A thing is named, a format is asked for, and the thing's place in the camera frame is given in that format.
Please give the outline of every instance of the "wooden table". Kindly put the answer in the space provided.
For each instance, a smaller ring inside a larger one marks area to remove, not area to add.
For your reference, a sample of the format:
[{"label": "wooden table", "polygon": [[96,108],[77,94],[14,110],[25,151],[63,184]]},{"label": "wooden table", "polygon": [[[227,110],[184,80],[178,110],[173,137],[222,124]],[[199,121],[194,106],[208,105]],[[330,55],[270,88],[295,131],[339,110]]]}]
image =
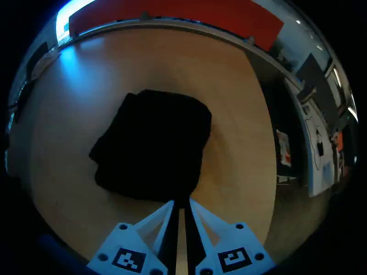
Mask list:
[{"label": "wooden table", "polygon": [[[9,170],[29,187],[53,230],[90,259],[117,222],[162,204],[109,193],[88,153],[127,93],[193,96],[212,112],[192,198],[228,223],[246,222],[264,243],[275,199],[276,158],[267,106],[243,51],[175,30],[104,33],[72,44],[43,73],[11,133]],[[185,273],[181,217],[178,273]]]}]

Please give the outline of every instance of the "red wall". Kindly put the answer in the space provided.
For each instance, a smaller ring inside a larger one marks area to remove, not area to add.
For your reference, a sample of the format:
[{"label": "red wall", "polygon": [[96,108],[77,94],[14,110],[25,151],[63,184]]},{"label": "red wall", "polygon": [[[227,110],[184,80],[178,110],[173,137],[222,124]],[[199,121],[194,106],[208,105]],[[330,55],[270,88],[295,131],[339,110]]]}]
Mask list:
[{"label": "red wall", "polygon": [[255,37],[255,44],[270,50],[283,22],[250,0],[95,0],[69,18],[70,34],[81,33],[115,20],[150,16],[179,17],[201,21],[244,38]]}]

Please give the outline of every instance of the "black fabric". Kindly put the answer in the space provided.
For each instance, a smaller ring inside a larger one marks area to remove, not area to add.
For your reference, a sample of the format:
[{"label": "black fabric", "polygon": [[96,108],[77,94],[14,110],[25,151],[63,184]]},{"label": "black fabric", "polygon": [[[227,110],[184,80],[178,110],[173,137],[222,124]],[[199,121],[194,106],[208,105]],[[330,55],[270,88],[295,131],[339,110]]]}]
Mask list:
[{"label": "black fabric", "polygon": [[89,157],[98,185],[124,196],[185,203],[200,175],[211,113],[189,96],[144,90],[127,94]]}]

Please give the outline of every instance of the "ceiling light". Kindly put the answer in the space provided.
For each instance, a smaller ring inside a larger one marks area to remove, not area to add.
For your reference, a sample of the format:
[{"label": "ceiling light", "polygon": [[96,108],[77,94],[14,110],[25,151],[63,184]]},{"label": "ceiling light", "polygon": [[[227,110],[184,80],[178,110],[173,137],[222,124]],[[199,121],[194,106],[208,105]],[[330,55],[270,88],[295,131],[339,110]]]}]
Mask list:
[{"label": "ceiling light", "polygon": [[356,119],[356,121],[358,122],[358,117],[356,112],[352,109],[352,107],[348,107],[348,111],[354,116],[354,118]]},{"label": "ceiling light", "polygon": [[352,94],[352,91],[350,91],[350,95],[352,96],[352,101],[353,101],[354,109],[355,109],[355,110],[356,110],[356,112],[357,112],[356,103],[354,102],[354,96],[353,96],[353,94]]},{"label": "ceiling light", "polygon": [[339,85],[339,87],[341,87],[341,81],[340,81],[340,78],[339,78],[339,74],[338,74],[338,71],[336,70],[335,67],[334,67],[334,73],[336,75],[336,80],[338,81],[338,85]]}]

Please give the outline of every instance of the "floor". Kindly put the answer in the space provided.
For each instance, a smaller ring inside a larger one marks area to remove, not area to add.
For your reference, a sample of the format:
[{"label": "floor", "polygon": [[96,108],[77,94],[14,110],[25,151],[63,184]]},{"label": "floor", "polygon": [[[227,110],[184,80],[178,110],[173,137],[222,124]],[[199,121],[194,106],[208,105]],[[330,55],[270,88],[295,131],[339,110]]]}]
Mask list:
[{"label": "floor", "polygon": [[328,210],[331,190],[308,196],[299,180],[278,185],[274,213],[264,248],[278,264],[292,254],[320,225]]}]

